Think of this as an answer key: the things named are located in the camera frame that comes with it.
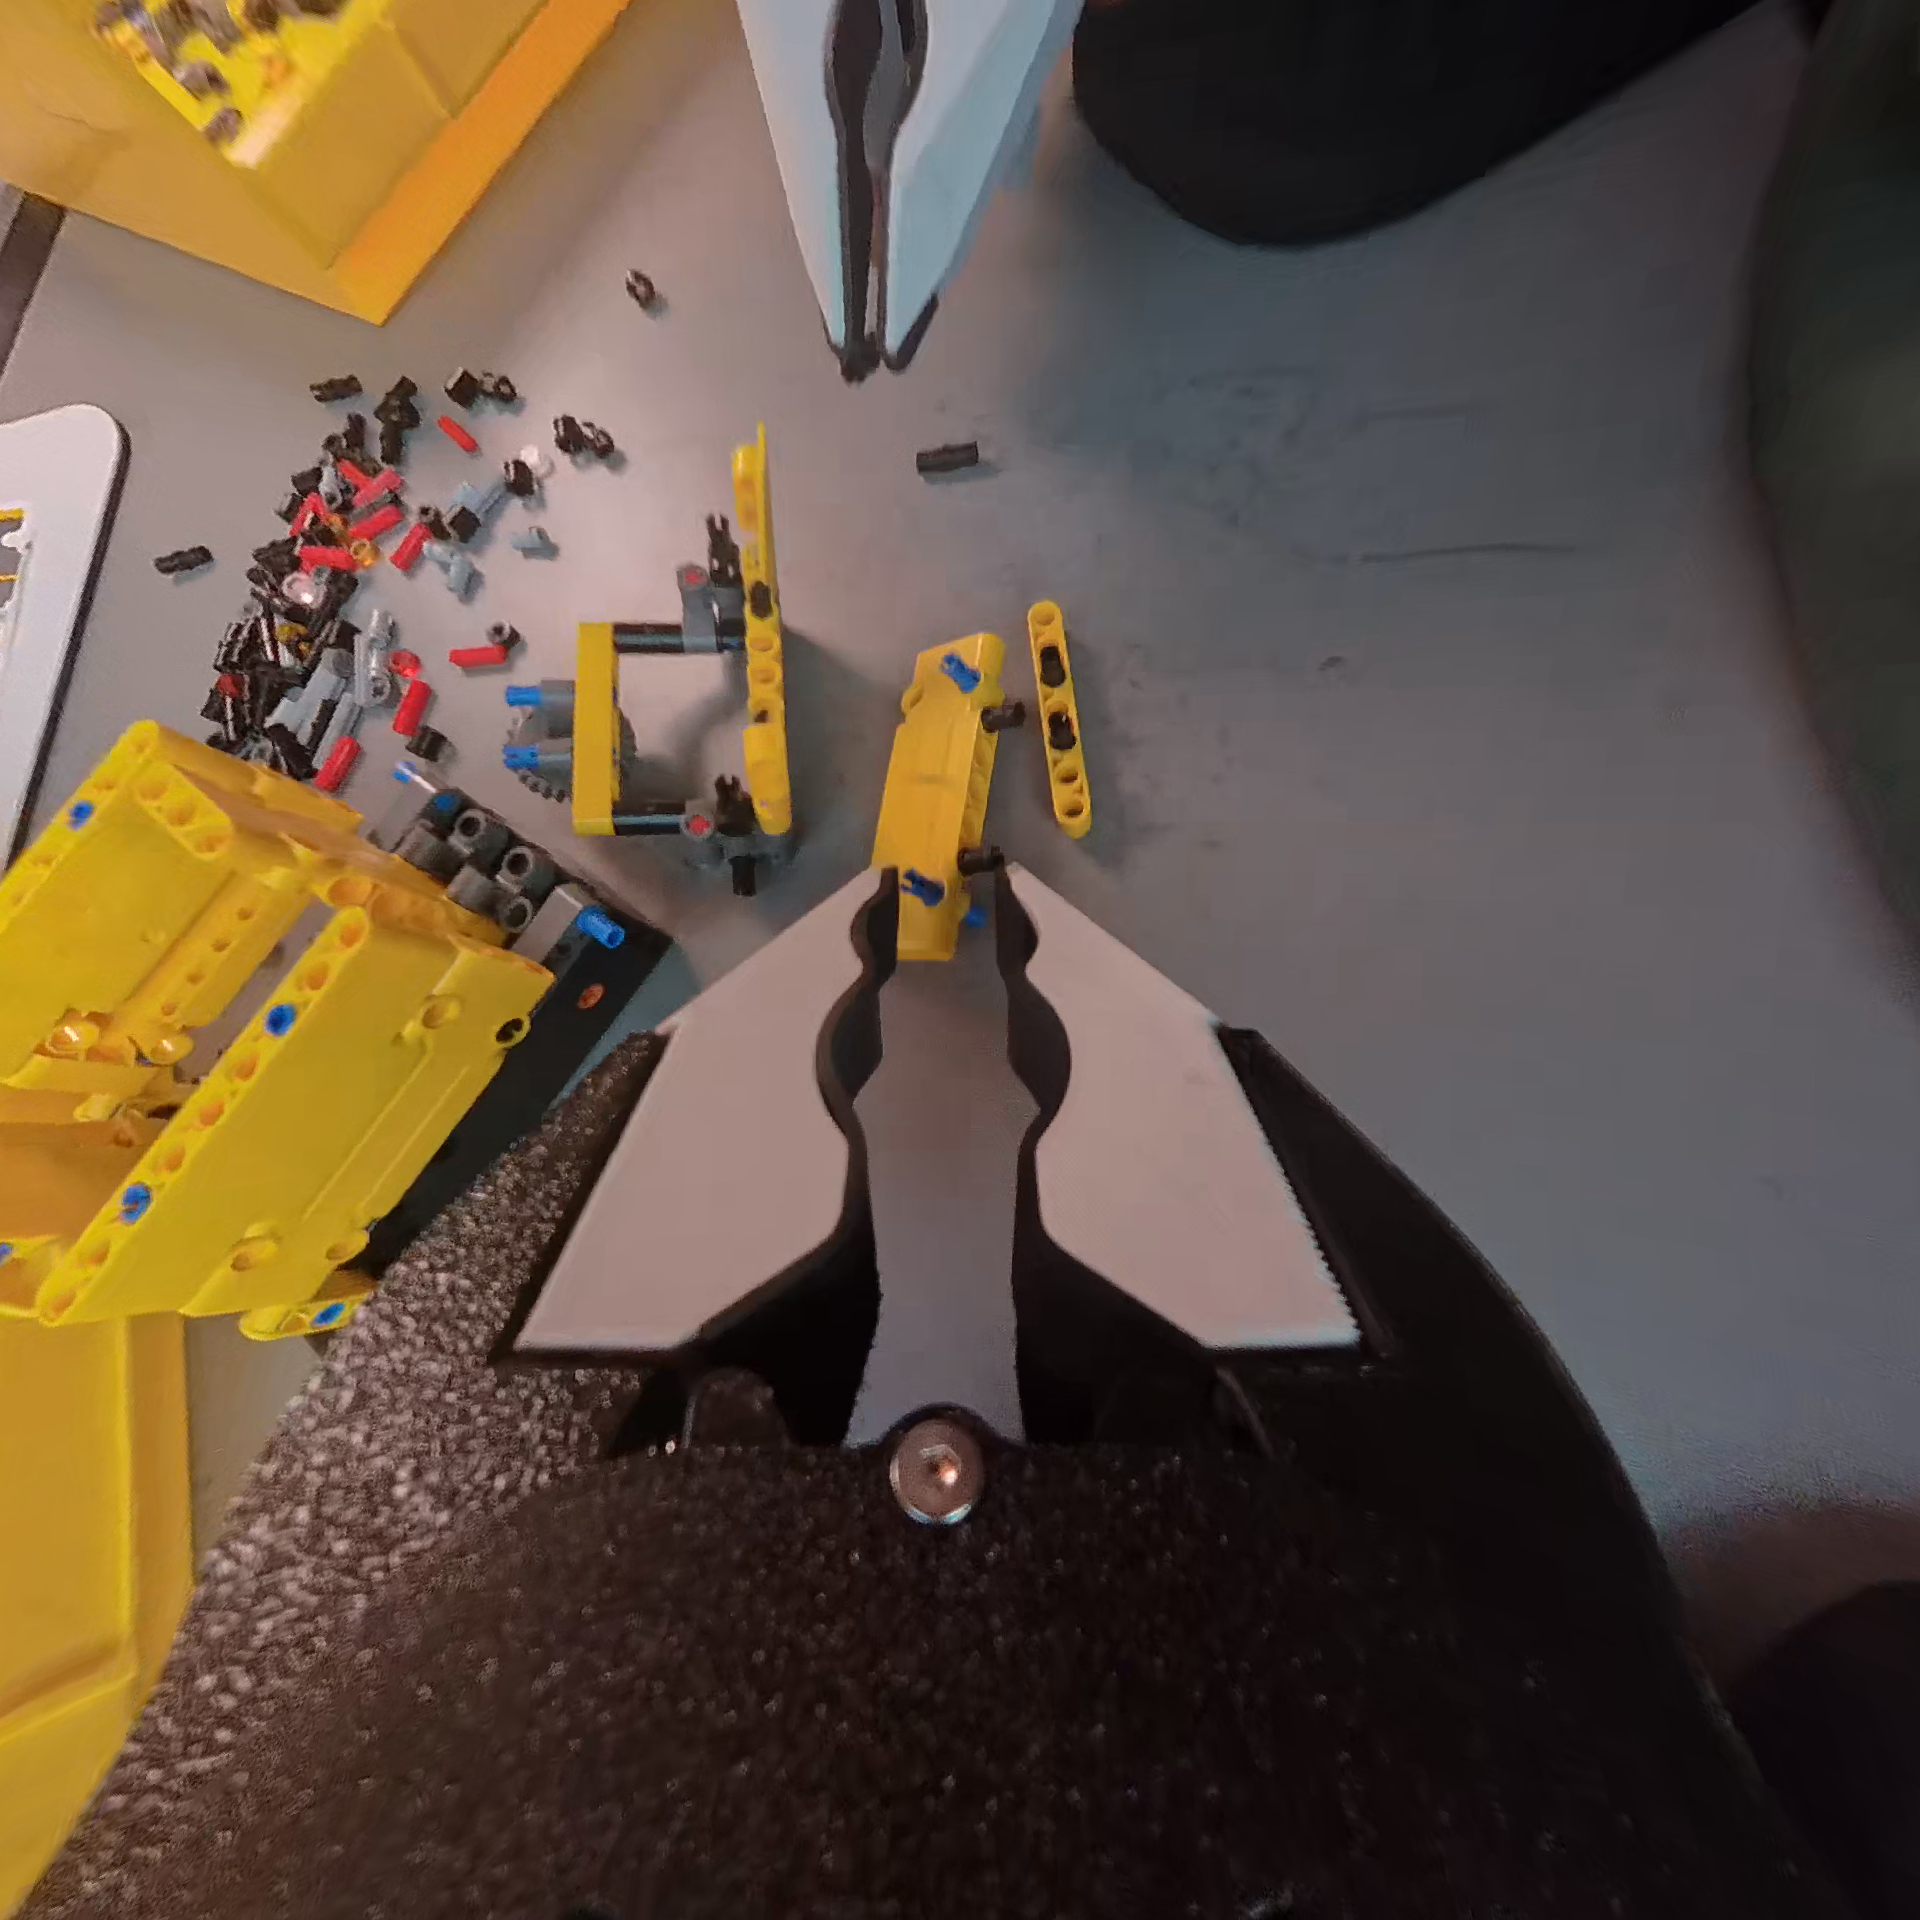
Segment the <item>yellow plastic bin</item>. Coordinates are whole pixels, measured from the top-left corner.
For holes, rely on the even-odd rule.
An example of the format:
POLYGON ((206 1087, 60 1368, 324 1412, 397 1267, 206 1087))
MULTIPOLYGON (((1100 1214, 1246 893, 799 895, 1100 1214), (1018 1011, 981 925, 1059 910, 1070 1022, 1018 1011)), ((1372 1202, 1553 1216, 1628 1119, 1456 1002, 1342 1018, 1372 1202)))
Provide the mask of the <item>yellow plastic bin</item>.
POLYGON ((271 134, 214 148, 88 5, 3 5, 3 180, 324 311, 388 322, 627 5, 351 5, 271 134))
POLYGON ((88 1795, 191 1583, 179 1319, 3 1324, 3 1767, 22 1784, 88 1795))

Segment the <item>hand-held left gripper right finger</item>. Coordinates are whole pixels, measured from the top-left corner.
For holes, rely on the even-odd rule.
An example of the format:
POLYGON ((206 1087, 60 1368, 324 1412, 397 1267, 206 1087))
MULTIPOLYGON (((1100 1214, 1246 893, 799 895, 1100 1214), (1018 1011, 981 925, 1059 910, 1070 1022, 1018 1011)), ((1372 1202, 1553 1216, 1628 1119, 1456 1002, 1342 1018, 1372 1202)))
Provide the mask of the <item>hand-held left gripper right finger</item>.
POLYGON ((1023 979, 1068 1050, 1039 1137, 1040 1233, 1202 1347, 1357 1347, 1213 1011, 1028 865, 1005 877, 1035 931, 1023 979))

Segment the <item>yellow lego panel with pins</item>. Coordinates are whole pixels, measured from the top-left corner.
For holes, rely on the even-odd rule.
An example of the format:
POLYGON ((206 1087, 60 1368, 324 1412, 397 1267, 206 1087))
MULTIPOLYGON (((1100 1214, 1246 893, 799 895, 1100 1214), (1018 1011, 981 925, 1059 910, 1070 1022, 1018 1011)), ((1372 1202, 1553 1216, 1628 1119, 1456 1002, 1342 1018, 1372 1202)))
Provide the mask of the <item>yellow lego panel with pins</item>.
POLYGON ((953 959, 969 877, 1002 864, 987 839, 994 757, 997 736, 1023 726, 1002 667, 1002 636, 964 636, 923 651, 900 693, 870 854, 897 874, 900 965, 953 959))

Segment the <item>heap of mixed lego parts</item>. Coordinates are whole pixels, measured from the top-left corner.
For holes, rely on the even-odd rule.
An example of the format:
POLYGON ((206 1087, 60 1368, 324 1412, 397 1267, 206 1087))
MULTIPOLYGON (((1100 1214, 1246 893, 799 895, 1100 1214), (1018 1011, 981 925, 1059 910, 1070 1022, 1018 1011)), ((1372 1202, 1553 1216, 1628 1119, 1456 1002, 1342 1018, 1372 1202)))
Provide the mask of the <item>heap of mixed lego parts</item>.
POLYGON ((348 51, 351 5, 88 5, 121 55, 214 148, 271 139, 348 51))

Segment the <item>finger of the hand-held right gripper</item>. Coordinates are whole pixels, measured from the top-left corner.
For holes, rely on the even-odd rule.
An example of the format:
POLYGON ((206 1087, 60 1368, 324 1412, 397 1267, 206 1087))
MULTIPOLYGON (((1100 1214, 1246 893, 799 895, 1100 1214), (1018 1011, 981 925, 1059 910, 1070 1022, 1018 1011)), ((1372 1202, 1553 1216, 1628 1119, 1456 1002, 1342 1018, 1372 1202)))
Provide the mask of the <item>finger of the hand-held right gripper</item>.
POLYGON ((867 96, 882 5, 736 5, 794 244, 844 378, 878 369, 867 96))
POLYGON ((902 369, 1068 50, 1078 5, 910 5, 882 172, 882 364, 902 369))

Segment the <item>pile of small lego pins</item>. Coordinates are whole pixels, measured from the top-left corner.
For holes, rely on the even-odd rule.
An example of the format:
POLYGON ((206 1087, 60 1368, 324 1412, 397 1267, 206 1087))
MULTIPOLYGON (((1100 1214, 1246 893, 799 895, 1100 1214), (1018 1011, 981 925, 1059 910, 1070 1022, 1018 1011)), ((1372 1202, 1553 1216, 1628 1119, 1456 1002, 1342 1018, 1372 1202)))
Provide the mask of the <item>pile of small lego pins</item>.
POLYGON ((455 600, 474 600, 474 553, 501 518, 510 553, 552 555, 531 514, 556 464, 611 464, 617 439, 556 415, 540 439, 489 464, 474 423, 516 427, 522 407, 516 381, 491 369, 455 369, 438 415, 414 378, 397 378, 370 411, 351 375, 312 381, 309 397, 328 432, 288 478, 277 535, 243 563, 243 604, 214 644, 196 722, 210 752, 338 796, 378 726, 416 757, 445 753, 428 728, 438 693, 382 590, 425 569, 455 600))

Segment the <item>yellow lego robot body model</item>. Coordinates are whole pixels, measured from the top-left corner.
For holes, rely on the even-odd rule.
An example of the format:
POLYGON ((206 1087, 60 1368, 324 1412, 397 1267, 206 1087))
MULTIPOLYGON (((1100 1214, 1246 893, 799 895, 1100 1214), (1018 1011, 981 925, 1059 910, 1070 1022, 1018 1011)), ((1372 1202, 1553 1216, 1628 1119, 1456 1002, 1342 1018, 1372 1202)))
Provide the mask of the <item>yellow lego robot body model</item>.
POLYGON ((128 728, 3 874, 3 1324, 344 1325, 669 950, 414 764, 128 728))

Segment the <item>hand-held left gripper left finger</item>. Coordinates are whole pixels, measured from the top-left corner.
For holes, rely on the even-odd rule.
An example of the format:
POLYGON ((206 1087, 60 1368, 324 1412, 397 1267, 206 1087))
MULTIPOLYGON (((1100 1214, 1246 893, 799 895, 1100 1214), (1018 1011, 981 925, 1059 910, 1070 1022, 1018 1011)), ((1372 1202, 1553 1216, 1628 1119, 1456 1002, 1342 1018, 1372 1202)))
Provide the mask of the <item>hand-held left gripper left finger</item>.
POLYGON ((854 1097, 897 941, 900 874, 854 874, 661 1022, 516 1356, 692 1347, 830 1253, 870 1195, 854 1097))

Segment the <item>lego axle and gear assembly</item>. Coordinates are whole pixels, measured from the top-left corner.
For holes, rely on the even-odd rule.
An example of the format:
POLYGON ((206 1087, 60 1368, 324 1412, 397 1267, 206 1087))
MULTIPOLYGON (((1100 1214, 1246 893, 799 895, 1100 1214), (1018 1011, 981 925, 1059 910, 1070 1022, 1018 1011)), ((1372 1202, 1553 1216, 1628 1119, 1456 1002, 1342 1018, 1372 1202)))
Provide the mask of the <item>lego axle and gear assembly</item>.
POLYGON ((501 763, 565 804, 577 837, 678 839, 695 865, 728 874, 749 899, 794 848, 764 427, 730 448, 730 514, 709 514, 704 535, 704 562, 674 571, 674 619, 583 624, 566 681, 509 689, 519 722, 501 763), (644 793, 619 667, 684 657, 725 657, 743 689, 738 773, 717 773, 709 796, 664 799, 644 793))

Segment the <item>yellow lego beam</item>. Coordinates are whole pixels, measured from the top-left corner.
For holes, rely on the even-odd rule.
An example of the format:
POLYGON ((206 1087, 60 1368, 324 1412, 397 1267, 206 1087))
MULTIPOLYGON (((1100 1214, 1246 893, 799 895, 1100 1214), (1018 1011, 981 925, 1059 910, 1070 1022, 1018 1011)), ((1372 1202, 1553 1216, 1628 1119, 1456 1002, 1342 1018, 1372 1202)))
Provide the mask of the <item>yellow lego beam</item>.
POLYGON ((1078 839, 1089 832, 1089 777, 1078 736, 1068 624, 1065 608, 1049 598, 1028 608, 1028 655, 1039 684, 1039 731, 1053 820, 1078 839))

